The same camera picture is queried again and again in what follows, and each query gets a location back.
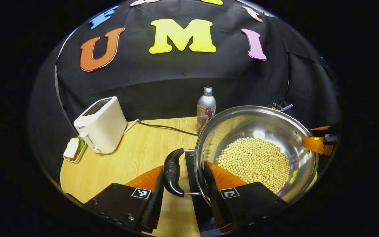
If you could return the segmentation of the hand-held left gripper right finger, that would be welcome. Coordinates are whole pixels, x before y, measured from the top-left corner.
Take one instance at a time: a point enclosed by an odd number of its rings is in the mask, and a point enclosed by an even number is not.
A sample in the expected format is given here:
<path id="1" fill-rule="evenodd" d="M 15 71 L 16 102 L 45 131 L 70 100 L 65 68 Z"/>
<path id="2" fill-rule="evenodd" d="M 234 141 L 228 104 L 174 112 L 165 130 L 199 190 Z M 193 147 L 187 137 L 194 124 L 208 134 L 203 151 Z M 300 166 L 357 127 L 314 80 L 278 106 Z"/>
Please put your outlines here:
<path id="1" fill-rule="evenodd" d="M 213 220 L 220 232 L 259 224 L 287 207 L 287 202 L 260 182 L 242 184 L 236 176 L 208 161 L 203 175 Z"/>

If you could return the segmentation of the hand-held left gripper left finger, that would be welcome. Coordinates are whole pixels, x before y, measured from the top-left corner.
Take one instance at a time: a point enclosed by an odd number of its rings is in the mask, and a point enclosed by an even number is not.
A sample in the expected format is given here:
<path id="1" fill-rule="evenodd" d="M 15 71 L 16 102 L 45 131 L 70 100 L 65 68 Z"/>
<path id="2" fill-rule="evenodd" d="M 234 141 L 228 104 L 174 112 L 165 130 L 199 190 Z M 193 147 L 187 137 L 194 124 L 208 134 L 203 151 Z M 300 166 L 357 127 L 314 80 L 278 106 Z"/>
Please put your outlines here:
<path id="1" fill-rule="evenodd" d="M 86 210 L 116 225 L 138 232 L 157 229 L 164 194 L 164 167 L 141 174 L 128 183 L 111 183 L 83 204 Z"/>

